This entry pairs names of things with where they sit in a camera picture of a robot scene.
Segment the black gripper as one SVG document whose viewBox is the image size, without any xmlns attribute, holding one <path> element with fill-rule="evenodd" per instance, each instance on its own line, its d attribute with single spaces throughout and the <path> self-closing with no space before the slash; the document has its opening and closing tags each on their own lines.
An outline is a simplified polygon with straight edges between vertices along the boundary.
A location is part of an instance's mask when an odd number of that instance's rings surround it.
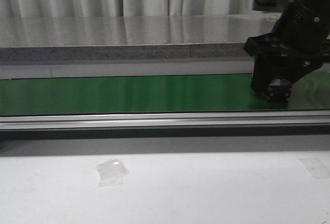
<svg viewBox="0 0 330 224">
<path fill-rule="evenodd" d="M 269 53 L 301 57 L 291 61 L 291 84 L 319 69 L 323 61 L 317 57 L 329 54 L 329 0 L 294 0 L 275 23 L 271 33 L 249 37 L 243 47 L 254 57 L 250 87 L 263 93 L 274 79 L 278 65 Z"/>
</svg>

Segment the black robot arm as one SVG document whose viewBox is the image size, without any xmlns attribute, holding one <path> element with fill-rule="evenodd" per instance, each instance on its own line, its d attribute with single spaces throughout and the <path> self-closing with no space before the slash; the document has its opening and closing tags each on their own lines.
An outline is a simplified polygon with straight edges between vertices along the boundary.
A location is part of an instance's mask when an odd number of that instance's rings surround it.
<svg viewBox="0 0 330 224">
<path fill-rule="evenodd" d="M 243 47 L 254 57 L 251 88 L 285 100 L 294 83 L 329 62 L 329 0 L 253 0 L 253 10 L 281 16 L 270 33 L 249 37 Z"/>
</svg>

